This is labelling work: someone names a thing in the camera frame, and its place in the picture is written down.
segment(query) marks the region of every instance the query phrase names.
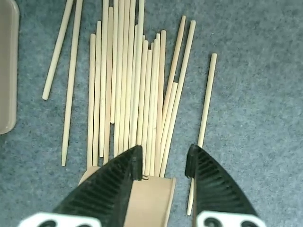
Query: gray carpet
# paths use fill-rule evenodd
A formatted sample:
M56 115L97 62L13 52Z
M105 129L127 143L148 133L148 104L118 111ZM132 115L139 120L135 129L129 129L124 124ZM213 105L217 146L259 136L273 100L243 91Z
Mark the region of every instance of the gray carpet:
M84 0L67 166L61 143L73 19L49 101L41 99L65 1L18 0L18 120L0 136L0 222L51 211L86 168L89 35L99 0ZM197 21L167 177L177 177L169 227L191 226L186 153L197 142L210 54L218 53L204 148L269 227L303 217L303 1L146 0L145 34L167 30L166 79L181 16Z

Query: bundle of wooden sticks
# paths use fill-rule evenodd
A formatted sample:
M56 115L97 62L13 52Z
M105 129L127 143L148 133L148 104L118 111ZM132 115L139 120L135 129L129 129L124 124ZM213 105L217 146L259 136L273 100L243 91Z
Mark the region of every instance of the bundle of wooden sticks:
M49 97L73 0L67 0L46 79L43 99ZM83 0L77 0L62 142L62 166L66 164L72 95ZM143 173L164 177L169 148L182 93L196 22L191 21L179 82L174 82L186 17L181 19L168 86L164 98L166 31L152 43L143 35L144 0L103 1L102 21L90 36L89 120L87 166L109 160L110 124L114 127L114 157L135 145L143 148Z

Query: wooden stick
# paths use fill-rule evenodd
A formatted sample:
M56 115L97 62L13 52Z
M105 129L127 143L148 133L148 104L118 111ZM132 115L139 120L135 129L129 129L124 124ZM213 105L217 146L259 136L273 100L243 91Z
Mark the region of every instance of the wooden stick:
M116 108L115 108L115 131L114 131L114 157L119 153L119 130L121 110L121 82L123 64L123 29L124 29L124 2L119 2L119 23L118 23L118 49L117 49L117 75L116 75Z
M147 151L147 131L148 131L148 114L150 108L150 93L151 93L151 76L152 76L152 50L147 51L145 91L144 91L144 112L143 112L143 131L142 131L142 149L143 149L143 173L149 175L145 171L146 153Z
M108 0L103 0L102 12L102 50L101 50L101 94L100 94L100 132L99 155L104 154L105 111L106 111L106 73L107 73L107 27L108 27Z
M140 99L139 99L137 145L142 145L147 52L148 52L148 41L144 40L143 41L143 52L142 52L142 66L141 66L141 82L140 82Z
M73 32L72 32L71 61L70 61L70 70L69 70L69 75L68 75L64 129L63 129L63 142L62 142L62 163L61 163L62 166L65 166L65 164L66 164L68 140L69 140L69 134L70 134L72 94L74 91L74 81L75 81L75 71L76 71L76 62L77 62L77 51L78 51L78 40L79 40L79 31L80 31L80 23L81 23L82 4L83 4L83 0L77 0L74 28L73 28Z
M96 31L96 74L95 74L95 102L94 102L94 136L93 136L93 166L98 166L99 150L99 121L100 121L100 81L101 81L101 49L102 30L101 21L97 22Z
M110 137L110 107L112 93L112 68L113 68L113 20L114 8L108 8L108 31L107 31L107 78L106 78L106 111L104 133L103 164L109 160L109 137Z
M131 111L130 111L130 122L129 122L129 128L131 128L132 125L132 115L133 115L133 103L134 103L134 79L135 79L135 73L136 73L136 50L137 50L137 33L138 33L138 25L134 27L134 53L133 53L133 68L132 68L132 88L131 88ZM128 138L128 147L131 144L131 137Z
M167 117L166 117L167 123L165 122L165 124L168 124L168 125L170 124L170 121L171 121L171 113L172 113L173 106L174 106L175 99L176 99L177 88L178 88L178 83L174 82L172 84L169 106L167 108ZM169 133L169 131L168 131L168 128L167 128L167 130L165 130L163 132L163 137L165 135L165 137L164 137L165 139L162 139L162 142L161 142L161 153L163 153L163 154L164 154L164 150L165 150L165 145L166 145L168 133ZM160 177L164 177L164 174L165 174L165 172L160 171Z
M139 19L138 19L138 39L137 39L137 50L136 50L136 67L135 67L135 81L134 81L134 103L132 106L132 125L130 130L131 143L130 147L136 145L137 138L137 125L138 125L138 111L139 111L139 92L140 92L140 74L141 74L141 60L142 60L142 37L143 25L144 25L144 5L145 0L139 0Z
M89 114L87 130L87 169L93 164L94 94L95 94L96 35L90 34L89 50Z
M160 33L157 33L156 36L158 40L158 61L157 61L157 80L155 86L155 103L154 103L154 115L153 115L153 125L152 125L152 144L151 144L151 170L150 175L154 176L155 174L155 161L156 161L156 135L157 135L157 107L158 107L158 90L159 90L159 68L160 68L160 41L161 36Z
M210 60L210 67L209 67L209 72L208 72L208 80L207 80L207 85L206 85L206 93L205 93L204 106L203 106L203 112L202 112L202 120L201 120L200 133L199 133L199 139L198 139L198 146L201 148L203 147L203 142L204 142L204 137L205 137L207 116L208 116L208 110L209 110L209 105L210 105L210 98L212 95L212 89L213 89L213 83L214 83L214 70L216 68L216 62L217 62L217 54L213 53L211 60ZM194 178L192 178L191 185L190 185L190 191L189 191L188 205L187 205L187 215L191 214L191 210L193 208L194 186L195 186L195 180L194 180Z
M126 79L126 103L125 103L125 123L124 123L124 142L123 150L129 147L129 125L131 118L131 97L132 97L132 73L134 57L134 20L136 12L136 0L130 2L129 34L128 34L128 53L127 53L127 79Z
M127 83L127 57L128 57L128 29L130 0L125 0L124 7L124 38L123 38L123 63L122 63L122 84L121 84L121 110L120 110L120 130L119 130L119 150L124 151L124 124L125 124L125 103L126 103L126 83Z
M157 131L156 131L156 157L155 157L155 176L160 176L162 164L161 139L162 139L162 108L164 91L164 71L165 71L165 48L166 31L161 31L160 60L159 60L159 89L158 89L158 107L157 107Z
M155 96L156 96L156 83L157 83L157 69L158 69L158 48L159 42L157 39L154 40L154 52L152 58L152 69L151 69L151 94L150 94L150 107L148 113L148 129L147 129L147 145L146 145L146 164L145 174L153 175L151 170L152 165L152 135L153 135L153 121L154 121L154 108L155 108Z
M59 60L59 57L60 57L60 53L61 53L61 49L62 49L62 45L63 45L65 33L66 33L66 28L67 28L68 21L70 19L70 15L71 15L71 9L72 9L73 2L74 2L74 0L67 0L66 1L65 10L64 10L64 14L63 14L59 34L58 34L58 37L57 37L57 42L56 42L56 45L55 45L55 49L53 51L53 57L52 57L52 60L51 60L51 65L50 65L49 70L48 70L48 74L47 74L47 77L46 77L46 82L45 82L45 86L44 86L44 90L43 90L43 94L42 94L42 99L44 99L44 100L48 99L49 93L50 93L51 88L52 88L53 77L54 77L55 72L56 72L58 60Z
M186 74L186 69L187 69L189 55L190 55L190 49L191 49L191 45L192 45L193 39L194 39L195 27L196 27L196 21L192 20L190 22L187 43L186 43L183 62L182 62L182 66L181 66L181 72L180 72L180 77L179 77L179 82L178 82L176 99L175 99L174 106L172 109L172 115L171 115L171 120L170 120L170 124L169 124L168 138L167 138L167 141L165 144L165 149L164 149L163 161L162 161L161 171L160 171L161 177L164 177L164 175L165 175L167 160L169 157L170 143L171 143L172 134L174 131L176 117L177 117L177 113L178 113L178 107L179 107L180 98L181 98L181 94L182 94L182 88L183 88L183 84L184 84L184 80L185 80L185 74Z
M116 75L117 75L117 45L118 45L118 9L119 0L114 0L114 28L113 28L113 70L112 70L112 95L110 108L110 122L115 123L116 106Z
M172 58L172 63L171 63L171 68L170 68L170 73L169 73L169 81L167 84L167 89L166 89L166 94L165 94L165 99L164 99L164 104L163 104L163 114L162 114L162 128L163 129L164 129L165 118L167 115L167 108L169 105L169 96L171 94L171 87L172 87L172 83L174 82L174 77L176 74L178 58L179 58L181 44L182 44L182 38L183 38L183 34L184 34L185 20L186 20L186 16L182 16L179 31L178 31L175 51L174 51L174 55Z

